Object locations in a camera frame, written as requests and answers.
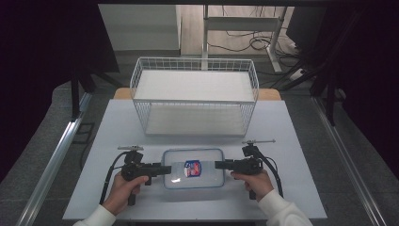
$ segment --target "white wire basket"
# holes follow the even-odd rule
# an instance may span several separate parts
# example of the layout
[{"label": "white wire basket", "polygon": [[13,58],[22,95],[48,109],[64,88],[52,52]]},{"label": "white wire basket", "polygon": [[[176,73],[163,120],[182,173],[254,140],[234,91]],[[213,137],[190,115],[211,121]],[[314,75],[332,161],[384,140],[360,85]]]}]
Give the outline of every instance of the white wire basket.
[{"label": "white wire basket", "polygon": [[146,135],[243,137],[258,99],[249,59],[138,59],[130,83]]}]

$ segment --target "white wall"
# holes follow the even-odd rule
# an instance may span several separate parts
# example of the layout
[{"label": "white wall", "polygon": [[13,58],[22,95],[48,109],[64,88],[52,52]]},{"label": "white wall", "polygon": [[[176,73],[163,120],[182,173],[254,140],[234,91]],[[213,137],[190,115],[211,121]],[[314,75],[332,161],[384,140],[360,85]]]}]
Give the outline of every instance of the white wall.
[{"label": "white wall", "polygon": [[114,51],[179,50],[180,7],[99,4]]}]

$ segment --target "plastic food container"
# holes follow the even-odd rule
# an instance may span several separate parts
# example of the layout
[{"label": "plastic food container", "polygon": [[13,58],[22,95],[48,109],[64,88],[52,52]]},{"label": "plastic food container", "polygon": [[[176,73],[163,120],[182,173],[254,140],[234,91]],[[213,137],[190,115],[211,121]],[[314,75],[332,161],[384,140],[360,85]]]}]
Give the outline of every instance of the plastic food container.
[{"label": "plastic food container", "polygon": [[223,186],[225,170],[215,169],[215,161],[223,161],[220,149],[172,149],[164,152],[164,166],[172,166],[164,176],[165,188],[201,188]]}]

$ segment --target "white table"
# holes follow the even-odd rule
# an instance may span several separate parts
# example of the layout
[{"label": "white table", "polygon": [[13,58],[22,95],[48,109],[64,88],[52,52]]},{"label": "white table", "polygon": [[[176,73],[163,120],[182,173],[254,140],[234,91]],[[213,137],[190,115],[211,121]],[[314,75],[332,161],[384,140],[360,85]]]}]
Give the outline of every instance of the white table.
[{"label": "white table", "polygon": [[[278,164],[284,198],[309,218],[326,218],[308,165],[296,137],[295,129],[283,101],[259,101],[246,137],[146,137],[130,100],[111,100],[94,140],[64,219],[87,218],[97,207],[105,175],[119,145],[144,147],[142,162],[160,162],[168,149],[217,147],[225,158],[244,158],[241,141],[276,140],[259,143],[260,151]],[[246,221],[265,220],[257,203],[248,198],[241,181],[226,173],[225,185],[219,188],[165,189],[162,176],[143,186],[136,205],[128,207],[118,219],[134,221]]]}]

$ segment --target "black curtain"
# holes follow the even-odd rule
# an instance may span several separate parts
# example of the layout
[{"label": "black curtain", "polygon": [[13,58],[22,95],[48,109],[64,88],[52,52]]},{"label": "black curtain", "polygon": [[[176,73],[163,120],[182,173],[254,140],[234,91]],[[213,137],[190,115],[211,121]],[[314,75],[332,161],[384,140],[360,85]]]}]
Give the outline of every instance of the black curtain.
[{"label": "black curtain", "polygon": [[118,72],[97,4],[4,1],[0,4],[1,180],[52,102],[54,88],[88,68]]},{"label": "black curtain", "polygon": [[399,8],[372,5],[341,55],[343,107],[399,178]]}]

